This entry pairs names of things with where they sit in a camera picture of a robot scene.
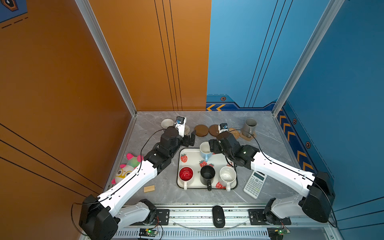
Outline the light blue mug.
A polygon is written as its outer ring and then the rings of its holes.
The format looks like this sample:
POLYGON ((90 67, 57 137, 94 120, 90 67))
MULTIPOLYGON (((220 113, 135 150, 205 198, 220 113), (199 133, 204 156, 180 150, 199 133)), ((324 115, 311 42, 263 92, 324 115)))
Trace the light blue mug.
POLYGON ((205 162, 208 162, 208 160, 213 155, 213 153, 211 152, 209 142, 203 142, 200 144, 200 154, 201 154, 201 157, 203 158, 203 160, 205 162))

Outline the grey mug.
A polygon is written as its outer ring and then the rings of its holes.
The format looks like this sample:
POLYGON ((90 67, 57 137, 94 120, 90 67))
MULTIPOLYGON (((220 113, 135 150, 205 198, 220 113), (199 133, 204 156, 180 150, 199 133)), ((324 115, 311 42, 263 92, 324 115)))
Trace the grey mug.
POLYGON ((252 118, 248 118, 245 120, 245 123, 242 127, 242 134, 246 138, 252 138, 255 132, 255 128, 257 126, 257 121, 252 118))

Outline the cork paw print coaster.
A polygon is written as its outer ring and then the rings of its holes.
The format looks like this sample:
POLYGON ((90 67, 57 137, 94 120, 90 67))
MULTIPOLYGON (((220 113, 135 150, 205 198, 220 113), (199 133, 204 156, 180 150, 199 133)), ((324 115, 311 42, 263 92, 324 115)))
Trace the cork paw print coaster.
POLYGON ((249 142, 254 140, 256 136, 257 136, 256 133, 253 133, 251 137, 247 137, 243 134, 243 132, 240 132, 240 137, 249 142))

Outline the red inside white mug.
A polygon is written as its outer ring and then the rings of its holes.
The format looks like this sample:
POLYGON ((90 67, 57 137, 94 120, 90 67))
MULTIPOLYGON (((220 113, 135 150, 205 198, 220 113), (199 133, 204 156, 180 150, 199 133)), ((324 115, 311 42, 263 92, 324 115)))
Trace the red inside white mug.
POLYGON ((183 188, 186 191, 188 189, 189 182, 194 177, 194 170, 190 167, 183 167, 179 170, 178 177, 183 183, 183 188))

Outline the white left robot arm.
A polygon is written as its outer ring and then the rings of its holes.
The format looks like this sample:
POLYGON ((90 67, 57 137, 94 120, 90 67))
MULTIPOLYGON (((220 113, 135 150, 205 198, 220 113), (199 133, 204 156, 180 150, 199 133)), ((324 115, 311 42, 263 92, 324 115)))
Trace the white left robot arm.
POLYGON ((164 129, 160 142, 144 156, 139 167, 99 196, 84 199, 76 229, 92 240, 110 240, 120 228, 137 222, 151 223, 156 207, 149 200, 143 199, 128 208, 124 204, 172 162, 181 146, 193 146, 195 139, 196 131, 181 136, 174 127, 164 129))

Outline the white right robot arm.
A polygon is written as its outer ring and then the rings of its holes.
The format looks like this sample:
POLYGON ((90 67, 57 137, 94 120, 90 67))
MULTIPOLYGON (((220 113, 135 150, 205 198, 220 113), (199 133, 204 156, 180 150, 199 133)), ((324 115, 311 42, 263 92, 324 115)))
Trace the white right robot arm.
POLYGON ((296 191, 295 196, 269 200, 263 210, 263 217, 269 225, 299 216, 327 223, 334 215, 336 194, 329 174, 321 171, 314 174, 294 168, 256 147, 241 145, 230 132, 222 132, 216 139, 209 140, 209 146, 211 152, 223 154, 237 166, 266 174, 296 191))

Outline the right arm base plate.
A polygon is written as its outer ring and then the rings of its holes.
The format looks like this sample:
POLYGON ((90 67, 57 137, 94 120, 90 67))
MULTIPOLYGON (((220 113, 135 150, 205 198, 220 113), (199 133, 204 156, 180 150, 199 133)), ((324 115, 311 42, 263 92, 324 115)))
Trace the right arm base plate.
POLYGON ((249 209, 249 219, 251 225, 291 225, 289 217, 279 219, 272 212, 264 213, 262 209, 249 209))

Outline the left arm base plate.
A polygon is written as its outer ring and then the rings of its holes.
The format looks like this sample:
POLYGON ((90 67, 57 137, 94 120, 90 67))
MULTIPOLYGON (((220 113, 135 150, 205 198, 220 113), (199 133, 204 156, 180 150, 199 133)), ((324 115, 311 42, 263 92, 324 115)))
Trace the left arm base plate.
POLYGON ((138 222, 132 224, 132 226, 145 226, 145 225, 150 225, 154 226, 158 223, 158 220, 160 221, 160 224, 162 226, 167 226, 169 224, 169 219, 170 219, 170 210, 169 209, 157 209, 156 210, 156 216, 151 222, 138 222))

